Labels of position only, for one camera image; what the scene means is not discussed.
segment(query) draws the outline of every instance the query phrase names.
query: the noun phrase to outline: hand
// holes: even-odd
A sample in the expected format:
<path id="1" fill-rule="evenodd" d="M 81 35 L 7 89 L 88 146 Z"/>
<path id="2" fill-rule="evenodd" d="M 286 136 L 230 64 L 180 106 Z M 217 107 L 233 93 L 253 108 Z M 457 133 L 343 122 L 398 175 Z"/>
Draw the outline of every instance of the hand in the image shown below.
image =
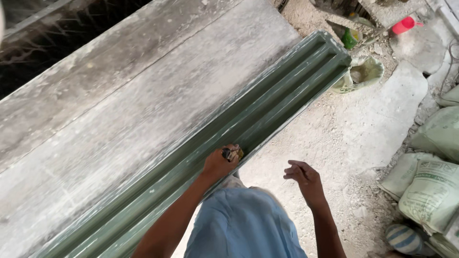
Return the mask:
<path id="1" fill-rule="evenodd" d="M 293 179 L 298 182 L 306 204 L 311 209 L 328 205 L 319 173 L 306 162 L 289 160 L 288 163 L 291 167 L 284 170 L 284 179 Z"/>
<path id="2" fill-rule="evenodd" d="M 228 175 L 236 168 L 237 164 L 239 164 L 239 158 L 237 155 L 234 156 L 231 162 L 222 156 L 222 149 L 224 148 L 235 151 L 239 148 L 239 146 L 237 144 L 235 146 L 228 144 L 220 149 L 216 149 L 206 158 L 206 163 L 204 164 L 204 169 L 202 170 L 200 176 L 209 180 L 211 184 Z"/>

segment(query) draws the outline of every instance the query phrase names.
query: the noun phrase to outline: dirt floor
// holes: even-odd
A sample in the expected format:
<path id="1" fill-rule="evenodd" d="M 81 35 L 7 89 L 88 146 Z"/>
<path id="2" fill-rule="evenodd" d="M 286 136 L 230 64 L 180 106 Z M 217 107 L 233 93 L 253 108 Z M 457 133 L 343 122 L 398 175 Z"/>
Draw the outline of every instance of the dirt floor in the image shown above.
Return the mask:
<path id="1" fill-rule="evenodd" d="M 311 7 L 309 1 L 291 0 L 282 12 L 302 36 L 318 28 L 331 29 Z M 410 135 L 438 109 L 434 99 L 449 68 L 446 47 L 451 34 L 438 18 L 422 17 L 426 19 L 424 28 L 414 29 L 396 42 L 385 34 L 375 44 L 352 52 L 353 56 L 373 56 L 384 64 L 385 75 L 379 84 L 345 95 L 326 92 L 239 171 L 246 186 L 268 189 L 278 197 L 297 226 L 300 244 L 310 258 L 317 257 L 313 217 L 295 181 L 282 178 L 289 159 L 306 161 L 321 174 L 348 257 L 390 250 L 384 230 L 403 217 L 397 203 L 377 183 L 401 154 L 410 151 Z M 431 30 L 439 34 L 440 44 L 433 46 L 428 55 L 419 57 L 425 52 L 422 48 L 413 52 L 400 47 L 419 34 L 428 38 L 426 34 L 431 35 Z M 439 62 L 430 62 L 428 69 L 433 73 L 426 79 L 413 57 L 428 63 L 432 55 Z M 452 84 L 452 76 L 445 91 Z M 175 257 L 183 256 L 191 228 Z"/>

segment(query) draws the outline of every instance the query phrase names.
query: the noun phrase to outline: red plastic cup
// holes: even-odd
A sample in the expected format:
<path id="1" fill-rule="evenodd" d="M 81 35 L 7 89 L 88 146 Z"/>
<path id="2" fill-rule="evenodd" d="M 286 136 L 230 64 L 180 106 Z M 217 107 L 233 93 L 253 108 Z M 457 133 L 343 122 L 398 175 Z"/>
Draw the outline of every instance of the red plastic cup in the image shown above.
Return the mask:
<path id="1" fill-rule="evenodd" d="M 394 27 L 392 27 L 392 31 L 395 34 L 402 34 L 403 32 L 409 31 L 412 28 L 414 28 L 415 25 L 423 26 L 422 23 L 420 22 L 415 22 L 413 18 L 411 17 L 406 17 L 403 20 L 397 22 Z"/>

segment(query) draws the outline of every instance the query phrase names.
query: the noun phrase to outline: concrete surface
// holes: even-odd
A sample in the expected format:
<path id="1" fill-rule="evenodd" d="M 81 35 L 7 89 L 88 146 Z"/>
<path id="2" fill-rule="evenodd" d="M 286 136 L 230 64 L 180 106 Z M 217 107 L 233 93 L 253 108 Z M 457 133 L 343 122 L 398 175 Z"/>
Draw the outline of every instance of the concrete surface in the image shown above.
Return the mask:
<path id="1" fill-rule="evenodd" d="M 154 1 L 125 21 L 0 101 L 0 257 L 138 179 L 300 40 L 265 0 Z"/>

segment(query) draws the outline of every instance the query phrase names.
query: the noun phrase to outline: light blue shirt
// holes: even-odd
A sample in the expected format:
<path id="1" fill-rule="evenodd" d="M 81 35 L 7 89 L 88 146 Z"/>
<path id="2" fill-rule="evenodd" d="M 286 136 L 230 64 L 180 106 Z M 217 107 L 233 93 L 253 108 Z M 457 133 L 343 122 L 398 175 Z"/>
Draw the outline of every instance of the light blue shirt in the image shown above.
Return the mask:
<path id="1" fill-rule="evenodd" d="M 201 206 L 185 258 L 307 258 L 297 230 L 266 193 L 221 189 Z"/>

